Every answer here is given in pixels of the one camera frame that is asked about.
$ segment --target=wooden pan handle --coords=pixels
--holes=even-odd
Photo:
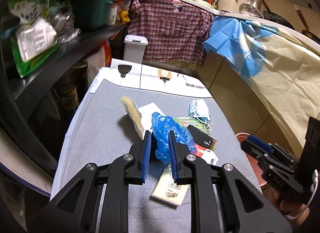
[[[300,11],[299,7],[297,5],[294,5],[294,8],[296,9],[296,12],[298,13],[299,15],[299,18],[301,19],[304,27],[306,28],[307,31],[309,31],[309,27],[308,27],[308,24],[304,18],[304,16],[302,15],[302,12]]]
[[[265,0],[260,0],[262,2],[262,4],[266,7],[268,12],[271,12],[271,10],[269,9],[268,4],[265,2]]]

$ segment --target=gray tablecloth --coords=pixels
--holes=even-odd
[[[132,98],[137,107],[154,102],[166,115],[187,117],[192,97],[116,86],[106,80],[95,94],[88,94],[76,115],[76,123],[64,156],[60,158],[55,184],[61,189],[85,164],[111,163],[127,153],[140,140],[120,98]],[[204,99],[213,118],[211,136],[217,140],[217,165],[233,164],[258,189],[258,181],[239,142],[221,109],[213,98]],[[129,186],[129,232],[190,232],[190,190],[177,208],[159,203],[149,196],[164,169],[164,164],[151,161],[143,186]]]

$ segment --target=white trash can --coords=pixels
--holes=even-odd
[[[126,35],[124,43],[123,60],[141,64],[144,50],[148,45],[147,38],[143,36]]]

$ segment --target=blue plastic bag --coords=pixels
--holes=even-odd
[[[178,143],[187,145],[191,153],[197,152],[189,130],[175,122],[171,116],[162,116],[157,112],[153,113],[152,130],[157,140],[156,157],[164,163],[170,163],[168,135],[171,130],[174,131]]]

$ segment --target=trash can lid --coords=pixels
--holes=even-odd
[[[148,40],[144,36],[126,35],[124,43],[146,46],[148,45]]]

